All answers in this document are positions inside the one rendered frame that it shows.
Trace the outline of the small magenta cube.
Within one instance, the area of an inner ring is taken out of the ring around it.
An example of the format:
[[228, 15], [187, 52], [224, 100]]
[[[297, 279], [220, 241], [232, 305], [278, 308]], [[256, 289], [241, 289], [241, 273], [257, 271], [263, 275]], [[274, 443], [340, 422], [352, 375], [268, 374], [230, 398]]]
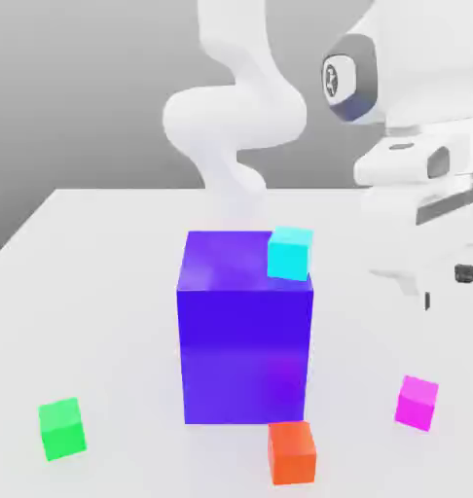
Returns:
[[428, 432], [435, 410], [439, 384], [405, 375], [394, 415], [396, 422]]

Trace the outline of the large purple box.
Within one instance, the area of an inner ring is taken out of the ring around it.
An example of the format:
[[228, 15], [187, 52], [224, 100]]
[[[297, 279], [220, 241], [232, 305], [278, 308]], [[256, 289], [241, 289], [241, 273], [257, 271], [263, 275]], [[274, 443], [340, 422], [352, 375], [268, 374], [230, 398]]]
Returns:
[[297, 421], [305, 411], [311, 280], [268, 275], [267, 231], [189, 231], [176, 288], [188, 424]]

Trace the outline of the small green cube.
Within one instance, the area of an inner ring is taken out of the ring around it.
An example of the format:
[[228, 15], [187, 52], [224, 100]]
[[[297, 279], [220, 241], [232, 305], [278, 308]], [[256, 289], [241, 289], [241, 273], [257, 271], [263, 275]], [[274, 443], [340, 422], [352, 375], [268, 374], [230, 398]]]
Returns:
[[78, 399], [75, 397], [38, 408], [40, 434], [48, 461], [83, 452], [87, 441]]

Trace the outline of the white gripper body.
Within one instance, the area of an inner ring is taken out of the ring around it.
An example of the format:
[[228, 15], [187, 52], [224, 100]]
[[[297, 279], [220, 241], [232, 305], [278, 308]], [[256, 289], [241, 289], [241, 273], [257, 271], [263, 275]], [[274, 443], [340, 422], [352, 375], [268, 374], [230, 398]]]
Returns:
[[415, 275], [473, 242], [473, 173], [370, 188], [361, 213], [368, 268]]

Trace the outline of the small cyan cube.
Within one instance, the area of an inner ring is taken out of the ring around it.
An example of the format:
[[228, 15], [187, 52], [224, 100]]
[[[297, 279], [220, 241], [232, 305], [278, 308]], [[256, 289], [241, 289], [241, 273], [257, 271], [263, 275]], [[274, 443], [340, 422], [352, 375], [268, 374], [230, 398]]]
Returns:
[[313, 231], [276, 227], [268, 241], [268, 277], [307, 281]]

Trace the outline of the small orange cube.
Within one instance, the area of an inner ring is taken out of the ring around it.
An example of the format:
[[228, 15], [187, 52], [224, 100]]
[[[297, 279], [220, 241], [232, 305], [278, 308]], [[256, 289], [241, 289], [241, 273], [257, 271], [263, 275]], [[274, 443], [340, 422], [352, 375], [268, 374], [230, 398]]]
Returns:
[[274, 485], [315, 480], [316, 446], [307, 421], [268, 425], [268, 460]]

